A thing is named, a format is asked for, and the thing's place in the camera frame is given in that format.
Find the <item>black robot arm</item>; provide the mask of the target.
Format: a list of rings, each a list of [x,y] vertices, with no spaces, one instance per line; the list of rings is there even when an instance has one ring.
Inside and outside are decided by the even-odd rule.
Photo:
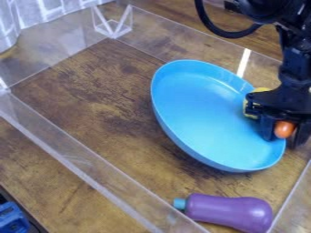
[[[276,137],[276,123],[295,125],[292,146],[311,138],[311,0],[234,0],[256,24],[276,26],[283,61],[280,85],[246,95],[244,113],[258,117],[266,140]]]

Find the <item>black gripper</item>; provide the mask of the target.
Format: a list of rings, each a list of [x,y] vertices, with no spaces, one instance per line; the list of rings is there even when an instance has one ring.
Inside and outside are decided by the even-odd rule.
[[[298,148],[311,137],[311,52],[284,48],[278,79],[280,85],[275,89],[246,95],[250,101],[246,112],[260,116],[260,134],[266,141],[278,138],[272,117],[288,119],[291,147]]]

